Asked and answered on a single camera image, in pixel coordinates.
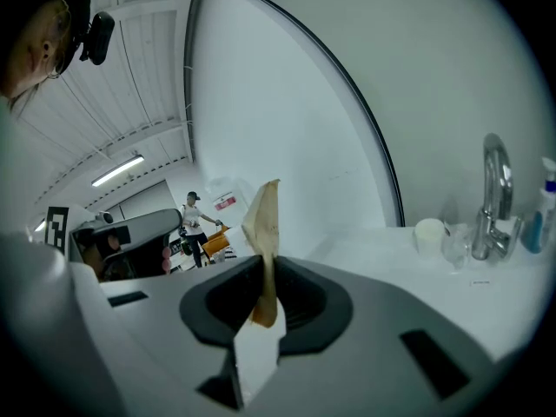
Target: cap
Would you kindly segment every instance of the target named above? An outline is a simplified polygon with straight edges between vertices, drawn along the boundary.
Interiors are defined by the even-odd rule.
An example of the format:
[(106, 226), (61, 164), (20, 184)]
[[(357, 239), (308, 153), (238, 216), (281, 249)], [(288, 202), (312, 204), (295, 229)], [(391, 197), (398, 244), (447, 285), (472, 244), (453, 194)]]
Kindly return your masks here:
[(542, 164), (546, 170), (545, 190), (550, 193), (556, 193), (556, 162), (548, 157), (543, 157)]
[(70, 40), (68, 48), (65, 51), (65, 59), (62, 74), (70, 65), (73, 56), (76, 54), (77, 48), (83, 42), (85, 36), (89, 32), (90, 19), (90, 0), (64, 0), (68, 4), (69, 13), (71, 14)]

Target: headset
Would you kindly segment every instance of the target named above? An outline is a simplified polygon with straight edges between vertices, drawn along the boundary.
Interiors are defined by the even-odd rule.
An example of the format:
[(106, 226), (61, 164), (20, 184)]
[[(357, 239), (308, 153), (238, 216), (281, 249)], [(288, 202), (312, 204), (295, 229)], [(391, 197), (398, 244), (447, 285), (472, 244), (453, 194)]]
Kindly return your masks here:
[(79, 60), (84, 62), (89, 59), (95, 65), (103, 63), (108, 53), (114, 25), (114, 18), (108, 12), (102, 11), (96, 14), (89, 30), (79, 39), (83, 43), (83, 52)]

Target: red sign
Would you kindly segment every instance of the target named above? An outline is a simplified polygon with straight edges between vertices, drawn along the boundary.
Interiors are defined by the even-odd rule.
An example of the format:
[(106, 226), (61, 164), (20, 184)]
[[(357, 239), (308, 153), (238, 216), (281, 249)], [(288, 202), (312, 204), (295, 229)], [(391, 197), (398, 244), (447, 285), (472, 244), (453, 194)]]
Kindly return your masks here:
[(225, 209), (226, 207), (229, 207), (230, 205), (235, 204), (235, 198), (229, 197), (228, 199), (222, 201), (222, 202), (218, 202), (217, 204), (215, 204), (216, 210), (222, 210)]

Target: black pants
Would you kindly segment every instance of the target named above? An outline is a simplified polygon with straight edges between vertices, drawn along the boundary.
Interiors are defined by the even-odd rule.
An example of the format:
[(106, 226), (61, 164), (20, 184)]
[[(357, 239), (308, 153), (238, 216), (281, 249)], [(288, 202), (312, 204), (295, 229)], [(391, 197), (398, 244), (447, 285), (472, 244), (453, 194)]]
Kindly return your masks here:
[(199, 246), (207, 243), (207, 236), (204, 233), (200, 233), (199, 235), (186, 235), (185, 239), (188, 241), (189, 246), (191, 247), (191, 251), (193, 252), (193, 259), (195, 260), (196, 266), (198, 268), (201, 268), (201, 248)]

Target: white cup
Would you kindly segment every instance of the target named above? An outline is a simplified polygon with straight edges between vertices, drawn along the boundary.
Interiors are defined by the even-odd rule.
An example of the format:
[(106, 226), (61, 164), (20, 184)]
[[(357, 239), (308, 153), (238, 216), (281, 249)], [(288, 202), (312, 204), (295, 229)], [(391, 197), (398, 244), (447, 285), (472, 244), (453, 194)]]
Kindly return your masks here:
[(419, 221), (414, 229), (415, 247), (419, 255), (423, 258), (439, 256), (445, 233), (442, 221), (433, 218)]

